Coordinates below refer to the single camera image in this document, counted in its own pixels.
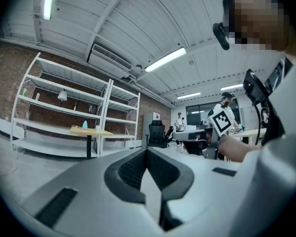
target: wooden table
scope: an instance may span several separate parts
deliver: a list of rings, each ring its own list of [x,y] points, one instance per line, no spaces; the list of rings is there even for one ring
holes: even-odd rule
[[[251,129],[251,130],[245,130],[244,132],[239,132],[239,133],[233,133],[229,134],[229,136],[234,137],[234,138],[239,138],[239,137],[249,137],[249,145],[252,144],[252,137],[258,135],[258,130],[259,129]],[[260,136],[264,135],[266,133],[266,128],[261,128],[260,129]]]
[[[91,139],[93,137],[99,137],[99,136],[112,136],[113,133],[107,132],[104,130],[96,130],[92,128],[83,129],[81,127],[72,126],[70,129],[70,133],[81,135],[81,136],[87,136],[87,159],[91,159]]]

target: brick wall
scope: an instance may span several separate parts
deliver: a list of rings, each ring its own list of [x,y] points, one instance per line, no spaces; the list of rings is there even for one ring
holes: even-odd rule
[[[14,103],[14,99],[15,99],[18,87],[21,83],[24,73],[28,69],[29,65],[31,64],[31,62],[33,61],[37,53],[38,51],[35,49],[0,42],[0,118],[1,119],[8,119],[8,120],[11,119],[13,103]],[[109,77],[107,77],[106,75],[100,72],[97,72],[91,68],[82,66],[73,61],[59,57],[57,55],[53,55],[47,52],[41,52],[41,57],[62,65],[68,66],[70,68],[79,70],[91,76],[95,76],[99,79],[109,81]],[[40,72],[41,72],[41,69],[39,67],[39,64],[35,63],[33,68],[31,69],[30,74],[34,76],[39,76]],[[98,91],[65,81],[63,79],[58,79],[58,78],[51,77],[44,74],[41,75],[41,78],[51,80],[62,85],[66,85],[68,87],[74,87],[76,89],[79,89],[91,94],[95,94],[95,95],[100,94]],[[138,94],[136,90],[134,90],[131,87],[128,87],[123,83],[115,81],[114,85],[117,85],[130,92]],[[35,89],[33,92],[34,87],[30,82],[28,82],[26,86],[28,89],[26,96],[31,97],[31,95],[33,95],[32,98],[35,98],[36,94],[40,93],[40,97],[39,97],[40,101],[60,106],[60,100],[57,99],[57,96],[58,96],[57,94],[53,94],[41,89]],[[114,97],[111,97],[111,99],[117,102],[126,103]],[[130,104],[134,106],[135,100],[136,99],[132,100]],[[63,102],[63,107],[73,109],[76,102],[77,101],[75,99],[68,98],[67,101]],[[17,110],[16,110],[18,117],[25,118],[27,109],[28,109],[28,103],[20,101],[17,105]],[[89,104],[86,102],[79,101],[77,105],[77,110],[87,113],[89,110]],[[59,125],[59,126],[66,126],[66,127],[70,127],[71,125],[82,126],[83,121],[85,120],[82,117],[76,117],[76,116],[72,116],[72,115],[68,115],[60,112],[55,112],[52,110],[44,109],[44,108],[33,106],[33,105],[30,105],[29,111],[30,111],[31,120],[49,123],[53,125]],[[92,113],[96,114],[96,111],[97,111],[97,106],[93,105]],[[165,124],[166,129],[168,129],[168,127],[170,126],[170,122],[171,122],[170,109],[154,101],[148,96],[141,94],[139,120],[138,120],[138,132],[137,132],[138,140],[142,138],[144,114],[150,113],[150,112],[160,113],[162,122]],[[120,112],[112,109],[108,109],[107,116],[112,118],[117,118],[117,119],[126,119],[125,112]],[[136,120],[135,111],[133,111],[130,114],[129,119]],[[93,119],[87,119],[87,122],[88,122],[88,126],[94,126],[95,124],[95,121]],[[35,130],[36,132],[44,133],[51,136],[64,137],[59,134],[47,133],[47,132],[39,131],[33,128],[30,128],[30,129]],[[134,134],[135,132],[134,125],[128,124],[127,129],[129,130],[130,134]],[[107,121],[105,130],[113,133],[124,133],[125,124]]]

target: ceiling light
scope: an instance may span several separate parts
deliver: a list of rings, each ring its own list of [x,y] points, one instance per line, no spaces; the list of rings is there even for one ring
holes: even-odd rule
[[[50,20],[51,18],[51,8],[53,0],[45,0],[44,3],[44,19]]]
[[[221,90],[234,89],[234,88],[239,88],[239,87],[243,87],[243,84],[237,84],[237,85],[233,85],[233,86],[224,87]]]
[[[192,114],[197,114],[197,113],[203,113],[204,111],[199,111],[199,112],[191,112]]]
[[[186,98],[186,97],[198,96],[198,95],[200,95],[200,94],[201,94],[201,92],[198,92],[198,93],[194,93],[194,94],[190,94],[190,95],[186,95],[186,96],[178,97],[178,99]]]
[[[150,66],[146,67],[145,71],[149,73],[149,72],[163,66],[164,64],[166,64],[170,61],[173,61],[174,59],[177,59],[180,56],[185,55],[185,54],[186,54],[186,50],[184,49],[184,47],[181,47],[180,49],[168,54],[167,56],[164,56],[160,60],[157,60],[156,62],[154,62]]]

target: black office chair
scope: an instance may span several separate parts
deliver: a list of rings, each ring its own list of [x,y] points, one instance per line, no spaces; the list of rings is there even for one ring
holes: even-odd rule
[[[166,148],[168,146],[169,136],[165,135],[164,128],[165,126],[160,120],[152,121],[149,125],[150,137],[149,134],[146,134],[147,146],[158,148]]]
[[[173,140],[173,138],[171,137],[170,138],[170,135],[171,135],[171,133],[173,132],[173,126],[170,126],[169,127],[169,130],[167,131],[167,133],[165,134],[165,136],[167,136],[168,137],[168,143],[170,143],[172,140]]]

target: small bottle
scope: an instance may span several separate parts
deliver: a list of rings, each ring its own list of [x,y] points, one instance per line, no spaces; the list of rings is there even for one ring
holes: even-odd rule
[[[28,91],[27,86],[25,86],[25,88],[23,89],[23,94],[22,95],[25,96],[27,91]]]

